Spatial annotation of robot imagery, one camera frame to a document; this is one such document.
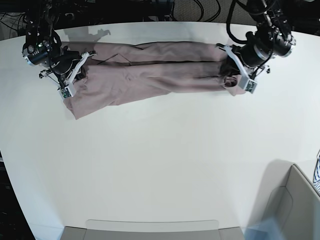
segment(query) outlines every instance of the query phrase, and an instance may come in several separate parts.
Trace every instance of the black cable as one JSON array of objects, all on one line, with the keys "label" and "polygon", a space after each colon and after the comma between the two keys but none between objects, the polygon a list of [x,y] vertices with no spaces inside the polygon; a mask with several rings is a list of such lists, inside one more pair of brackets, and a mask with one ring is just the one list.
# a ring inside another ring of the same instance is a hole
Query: black cable
[{"label": "black cable", "polygon": [[56,40],[56,44],[60,48],[62,46],[62,42],[61,42],[61,38],[60,38],[59,34],[54,29],[52,29],[51,35]]},{"label": "black cable", "polygon": [[276,44],[276,40],[275,40],[275,34],[274,32],[272,32],[272,48],[271,48],[271,51],[269,53],[269,56],[268,58],[263,62],[261,63],[257,68],[256,70],[254,71],[254,73],[252,74],[251,78],[253,80],[255,80],[256,76],[257,76],[257,73],[258,73],[258,70],[261,69],[263,67],[263,65],[265,65],[272,57],[272,55],[274,54],[274,50],[275,50],[275,44]]},{"label": "black cable", "polygon": [[48,74],[46,75],[47,77],[51,78],[53,81],[55,81],[57,84],[59,84],[56,80],[54,80],[52,77],[50,77]]},{"label": "black cable", "polygon": [[21,15],[24,15],[24,14],[26,14],[25,12],[24,13],[21,13],[21,14],[19,14],[19,15],[10,15],[10,14],[8,14],[8,13],[6,13],[6,12],[0,12],[0,14],[4,14],[4,15],[7,15],[7,16],[10,16],[10,17],[19,17],[19,16],[21,16]]},{"label": "black cable", "polygon": [[232,39],[232,41],[234,41],[235,43],[247,44],[248,43],[247,40],[239,40],[231,33],[230,25],[231,25],[232,14],[234,13],[235,6],[236,6],[236,0],[232,0],[231,5],[230,5],[230,9],[229,9],[229,13],[228,13],[228,17],[226,18],[226,32],[228,33],[228,35]]},{"label": "black cable", "polygon": [[66,87],[65,83],[63,81],[61,81],[60,76],[56,73],[56,71],[53,69],[53,67],[51,66],[51,52],[52,52],[52,48],[51,48],[51,44],[54,41],[53,36],[50,37],[49,39],[49,51],[48,51],[48,61],[49,61],[49,68],[51,70],[51,72],[53,72],[53,74],[56,76],[56,78],[58,79],[58,82],[60,84],[61,89],[64,89]]},{"label": "black cable", "polygon": [[[199,0],[193,0],[200,8],[201,10],[201,15],[199,17],[199,19],[197,20],[197,22],[200,22],[202,20],[202,18],[204,17],[205,15],[205,9],[204,9],[204,6],[201,4],[201,2]],[[173,3],[173,7],[172,7],[172,13],[171,13],[171,18],[174,22],[179,22],[179,20],[177,20],[174,16],[174,11],[175,11],[175,2]]]},{"label": "black cable", "polygon": [[265,12],[269,11],[275,4],[276,4],[277,0],[273,0],[271,2],[271,4],[269,6],[266,6],[263,10],[260,11],[251,11],[247,5],[243,4],[242,2],[240,2],[240,0],[236,0],[236,3],[239,4],[239,6],[245,10],[246,12],[248,12],[248,14],[250,15],[261,15],[264,14]]},{"label": "black cable", "polygon": [[21,18],[23,18],[23,17],[24,17],[24,15],[21,15],[19,17],[18,26],[17,26],[17,29],[16,29],[16,32],[18,33],[18,37],[19,37],[19,24],[21,22]]},{"label": "black cable", "polygon": [[97,65],[102,64],[102,63],[104,63],[104,62],[108,61],[109,59],[114,58],[114,57],[115,57],[115,56],[117,56],[117,55],[118,55],[118,54],[115,54],[115,55],[113,55],[113,56],[111,56],[111,57],[108,57],[106,60],[103,60],[103,61],[101,61],[101,62],[97,63]]},{"label": "black cable", "polygon": [[219,0],[216,0],[216,3],[218,4],[218,10],[216,11],[216,13],[212,17],[210,17],[209,19],[205,20],[204,22],[207,22],[207,23],[212,22],[213,20],[215,20],[220,15],[220,13],[221,13],[221,5],[220,5]]},{"label": "black cable", "polygon": [[26,17],[27,17],[27,15],[25,14],[25,15],[23,16],[22,21],[23,21],[25,24],[28,24],[28,22],[27,22],[27,20],[26,20]]},{"label": "black cable", "polygon": [[202,5],[202,3],[199,1],[199,0],[193,0],[200,8],[201,10],[201,15],[200,15],[200,18],[197,20],[197,22],[200,22],[202,20],[202,18],[204,17],[205,15],[205,9],[204,9],[204,6]]},{"label": "black cable", "polygon": [[14,29],[13,27],[10,27],[9,25],[5,24],[3,21],[0,21],[0,23],[6,25],[8,28],[10,28],[10,29],[12,29],[12,30],[14,30],[14,31],[17,31],[17,29]]}]

